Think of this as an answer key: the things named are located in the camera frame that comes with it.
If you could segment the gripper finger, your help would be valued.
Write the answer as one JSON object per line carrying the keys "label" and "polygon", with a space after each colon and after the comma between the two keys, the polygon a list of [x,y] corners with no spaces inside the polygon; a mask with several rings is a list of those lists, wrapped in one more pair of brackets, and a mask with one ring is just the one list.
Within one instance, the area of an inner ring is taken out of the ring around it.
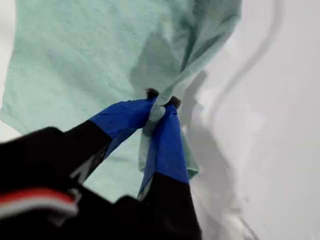
{"label": "gripper finger", "polygon": [[146,98],[114,103],[64,134],[75,144],[70,177],[83,183],[92,172],[138,129],[150,115],[159,92],[146,89]]}
{"label": "gripper finger", "polygon": [[191,196],[178,107],[172,97],[157,124],[148,149],[140,199],[144,222],[153,240],[202,238]]}

